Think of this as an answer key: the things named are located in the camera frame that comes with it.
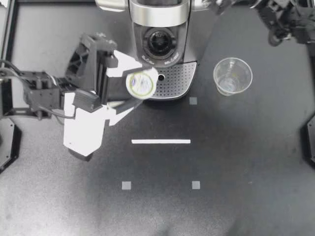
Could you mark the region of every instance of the coffee machine drip tray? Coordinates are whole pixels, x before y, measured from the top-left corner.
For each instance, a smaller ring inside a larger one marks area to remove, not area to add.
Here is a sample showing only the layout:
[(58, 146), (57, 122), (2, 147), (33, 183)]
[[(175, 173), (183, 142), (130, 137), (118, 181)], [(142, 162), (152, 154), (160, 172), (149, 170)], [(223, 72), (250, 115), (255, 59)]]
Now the coffee machine drip tray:
[(157, 90), (151, 99), (168, 100), (184, 96), (191, 86), (196, 66), (196, 62), (189, 62), (167, 68), (157, 68), (159, 73)]

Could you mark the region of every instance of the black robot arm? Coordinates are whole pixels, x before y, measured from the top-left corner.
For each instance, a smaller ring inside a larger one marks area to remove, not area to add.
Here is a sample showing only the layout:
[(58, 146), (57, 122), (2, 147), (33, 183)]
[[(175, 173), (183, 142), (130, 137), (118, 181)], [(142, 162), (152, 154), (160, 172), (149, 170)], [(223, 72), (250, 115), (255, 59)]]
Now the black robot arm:
[[(0, 60), (7, 66), (0, 68), (0, 119), (12, 116), (43, 119), (51, 115), (73, 119), (75, 114), (64, 116), (52, 111), (63, 109), (64, 94), (67, 92), (75, 92), (73, 104), (88, 112), (111, 101), (120, 101), (120, 105), (115, 107), (117, 113), (138, 106), (142, 100), (132, 97), (127, 91), (126, 76), (151, 67), (126, 70), (120, 77), (109, 78), (107, 69), (118, 66), (114, 55), (116, 48), (114, 41), (101, 34), (82, 35), (62, 78), (46, 72), (20, 71), (12, 63)], [(11, 80), (22, 84), (28, 108), (13, 107)]]
[(257, 10), (269, 29), (271, 46), (278, 46), (292, 37), (300, 44), (315, 43), (315, 6), (312, 0), (210, 0), (208, 5), (221, 15), (237, 3), (246, 3)]

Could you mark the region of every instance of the white square marker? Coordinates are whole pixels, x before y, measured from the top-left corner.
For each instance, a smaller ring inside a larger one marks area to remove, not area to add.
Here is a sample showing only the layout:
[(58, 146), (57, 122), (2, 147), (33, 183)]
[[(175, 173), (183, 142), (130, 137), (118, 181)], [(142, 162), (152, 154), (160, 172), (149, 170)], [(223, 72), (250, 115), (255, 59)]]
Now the white square marker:
[(197, 98), (196, 97), (190, 97), (189, 98), (189, 104), (197, 105)]
[(200, 181), (192, 181), (191, 182), (192, 189), (200, 189)]
[(131, 190), (131, 181), (123, 181), (122, 190)]

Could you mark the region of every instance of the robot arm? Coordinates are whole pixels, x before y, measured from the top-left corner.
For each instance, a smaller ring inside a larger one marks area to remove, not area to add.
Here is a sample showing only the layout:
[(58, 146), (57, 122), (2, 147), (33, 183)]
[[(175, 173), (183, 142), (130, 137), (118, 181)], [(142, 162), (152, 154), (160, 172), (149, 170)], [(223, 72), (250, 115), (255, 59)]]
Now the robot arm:
[[(216, 14), (221, 15), (233, 4), (243, 0), (202, 1)], [(257, 10), (269, 29), (268, 42), (280, 45), (283, 40), (294, 37), (297, 43), (315, 42), (315, 2), (313, 0), (249, 0), (250, 8)]]
[[(129, 112), (150, 98), (158, 72), (116, 50), (116, 43), (103, 35), (81, 37), (65, 76), (55, 78), (45, 72), (0, 68), (0, 119), (15, 116), (65, 118), (63, 144), (83, 160), (102, 142), (105, 121), (115, 125)], [(11, 80), (24, 88), (28, 108), (14, 108)], [(53, 111), (64, 110), (64, 114)]]

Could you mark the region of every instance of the white tape line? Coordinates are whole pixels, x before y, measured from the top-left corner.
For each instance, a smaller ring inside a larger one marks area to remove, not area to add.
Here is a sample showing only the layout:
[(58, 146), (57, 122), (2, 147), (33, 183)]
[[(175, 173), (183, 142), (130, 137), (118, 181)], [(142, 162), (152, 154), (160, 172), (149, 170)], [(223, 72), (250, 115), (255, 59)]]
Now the white tape line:
[(190, 144), (190, 139), (132, 139), (133, 144)]

